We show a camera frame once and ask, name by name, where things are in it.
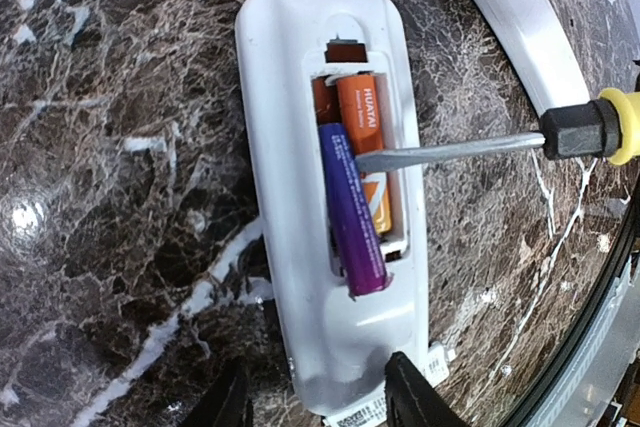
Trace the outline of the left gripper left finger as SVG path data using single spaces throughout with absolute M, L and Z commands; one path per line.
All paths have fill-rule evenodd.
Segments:
M 249 427 L 253 403 L 244 361 L 228 361 L 204 396 L 181 422 L 182 427 Z

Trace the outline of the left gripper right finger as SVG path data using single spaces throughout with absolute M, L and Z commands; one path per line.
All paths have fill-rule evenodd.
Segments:
M 404 352 L 385 365 L 386 423 L 391 427 L 468 427 Z

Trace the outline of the white battery compartment cover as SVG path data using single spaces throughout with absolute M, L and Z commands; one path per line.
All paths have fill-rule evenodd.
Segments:
M 409 357 L 397 351 L 384 368 L 384 394 L 347 412 L 325 417 L 325 426 L 464 426 L 466 424 L 435 387 L 450 375 L 454 349 L 436 342 L 421 373 Z

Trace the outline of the white remote with display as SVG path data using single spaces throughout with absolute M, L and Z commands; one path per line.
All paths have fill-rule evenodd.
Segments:
M 258 206 L 294 390 L 333 425 L 385 418 L 384 367 L 425 370 L 428 255 L 422 171 L 389 176 L 391 283 L 351 298 L 333 252 L 312 82 L 370 72 L 388 148 L 419 143 L 404 28 L 391 0 L 246 0 L 235 39 Z

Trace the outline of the purple AAA battery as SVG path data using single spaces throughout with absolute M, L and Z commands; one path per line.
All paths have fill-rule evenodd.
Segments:
M 344 126 L 318 128 L 330 228 L 350 295 L 382 291 L 388 274 Z

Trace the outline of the orange AAA battery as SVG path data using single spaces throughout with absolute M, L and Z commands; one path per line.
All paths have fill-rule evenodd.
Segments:
M 353 153 L 382 150 L 384 140 L 375 77 L 371 74 L 341 77 L 336 80 L 336 88 L 342 122 Z M 382 236 L 393 226 L 387 174 L 363 174 L 361 180 L 375 231 Z

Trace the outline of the yellow handled screwdriver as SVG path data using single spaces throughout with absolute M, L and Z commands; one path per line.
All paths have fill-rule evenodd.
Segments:
M 421 164 L 540 149 L 551 160 L 606 158 L 616 166 L 639 155 L 639 94 L 604 89 L 585 104 L 547 110 L 539 129 L 502 137 L 419 148 L 380 150 L 356 157 L 360 171 L 391 172 Z

